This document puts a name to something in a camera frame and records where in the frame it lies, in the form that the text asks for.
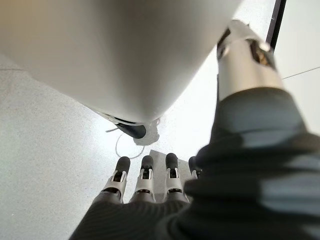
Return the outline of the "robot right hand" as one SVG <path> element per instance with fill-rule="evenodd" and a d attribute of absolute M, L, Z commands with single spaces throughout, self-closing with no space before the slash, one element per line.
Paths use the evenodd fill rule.
<path fill-rule="evenodd" d="M 317 240 L 320 138 L 284 89 L 269 44 L 231 21 L 217 44 L 217 105 L 210 142 L 189 159 L 165 158 L 161 203 L 143 157 L 129 203 L 123 156 L 71 235 L 73 240 Z"/>

